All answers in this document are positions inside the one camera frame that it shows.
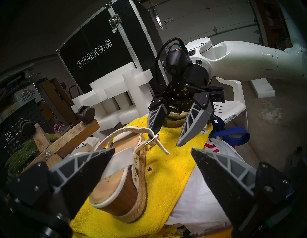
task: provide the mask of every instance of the sandal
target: sandal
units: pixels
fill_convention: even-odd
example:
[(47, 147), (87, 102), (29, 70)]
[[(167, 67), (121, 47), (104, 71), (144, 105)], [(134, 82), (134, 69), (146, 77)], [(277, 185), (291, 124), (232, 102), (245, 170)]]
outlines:
[[(141, 133), (147, 133), (152, 139), (145, 140)], [(106, 143), (108, 148), (115, 148), (112, 159), (116, 157), (114, 166), (117, 168), (112, 168), (110, 161), (105, 171), (111, 175), (107, 178), (104, 176), (105, 179), (94, 188), (90, 194), (90, 204), (112, 214), (122, 222), (133, 223), (143, 215), (147, 205), (146, 151), (158, 145), (165, 154), (170, 153), (159, 141), (159, 135), (154, 135), (153, 131), (146, 127), (118, 129), (95, 145), (93, 150), (103, 149)], [(124, 163), (131, 165), (118, 170)]]

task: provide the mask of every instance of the green cloth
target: green cloth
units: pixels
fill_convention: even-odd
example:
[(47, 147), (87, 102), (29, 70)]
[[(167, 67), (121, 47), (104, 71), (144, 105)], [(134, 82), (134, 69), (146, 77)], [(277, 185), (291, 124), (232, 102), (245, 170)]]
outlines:
[[(47, 138), (53, 142), (56, 141), (60, 136), (55, 134), (46, 134)], [(20, 167), (26, 167), (27, 161), (32, 157), (35, 159), (35, 154), (38, 153), (38, 148), (35, 144), (34, 139), (29, 139), (22, 145), (15, 147), (14, 154), (5, 163), (5, 167), (9, 173), (15, 174)]]

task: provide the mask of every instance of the case latch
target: case latch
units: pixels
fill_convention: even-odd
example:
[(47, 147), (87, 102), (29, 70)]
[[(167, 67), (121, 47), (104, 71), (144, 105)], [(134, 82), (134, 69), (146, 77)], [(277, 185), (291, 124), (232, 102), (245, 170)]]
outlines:
[(105, 9), (109, 9), (109, 8), (111, 8), (112, 6), (112, 2), (109, 2), (109, 3), (107, 3), (106, 5), (104, 5), (104, 8)]
[(118, 27), (122, 23), (122, 21), (119, 18), (119, 15), (116, 14), (115, 16), (113, 16), (109, 19), (109, 23), (110, 23), (112, 29), (114, 29), (114, 28)]

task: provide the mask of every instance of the warning symbol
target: warning symbol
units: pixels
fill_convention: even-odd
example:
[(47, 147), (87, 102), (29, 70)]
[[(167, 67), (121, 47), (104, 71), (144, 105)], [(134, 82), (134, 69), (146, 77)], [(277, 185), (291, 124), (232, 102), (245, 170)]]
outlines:
[(83, 65), (84, 65), (84, 64), (83, 64), (82, 60), (79, 60), (79, 61), (78, 61), (78, 66), (81, 68)]
[(100, 53), (102, 53), (103, 51), (106, 50), (106, 48), (104, 47), (103, 44), (101, 44), (101, 45), (98, 46), (98, 50), (100, 51)]
[(112, 46), (111, 41), (110, 41), (109, 39), (107, 39), (107, 40), (104, 42), (104, 44), (105, 44), (105, 46), (106, 46), (107, 49), (110, 48), (110, 47)]
[(86, 56), (88, 57), (89, 60), (94, 59), (92, 52), (88, 53)]
[(87, 57), (86, 57), (86, 56), (84, 56), (84, 57), (82, 58), (82, 61), (83, 61), (83, 63), (84, 63), (84, 64), (87, 64), (87, 63), (88, 63), (88, 59), (87, 59)]
[(96, 57), (97, 55), (99, 55), (99, 51), (97, 50), (97, 48), (95, 48), (94, 50), (92, 50), (94, 56)]

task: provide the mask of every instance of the concrete floor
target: concrete floor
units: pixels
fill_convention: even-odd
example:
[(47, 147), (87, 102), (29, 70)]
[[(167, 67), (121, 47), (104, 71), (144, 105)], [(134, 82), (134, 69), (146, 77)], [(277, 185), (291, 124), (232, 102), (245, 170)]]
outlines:
[[(237, 146), (236, 150), (251, 166), (257, 167), (259, 161), (265, 161), (283, 171), (290, 165), (290, 156), (301, 146), (307, 149), (306, 82), (268, 79), (276, 91), (275, 97), (259, 99), (251, 83), (243, 81), (248, 129), (251, 138), (248, 143)], [(225, 99), (233, 100), (231, 86), (214, 80), (212, 86), (225, 88)], [(226, 127), (241, 126), (240, 117), (229, 122)]]

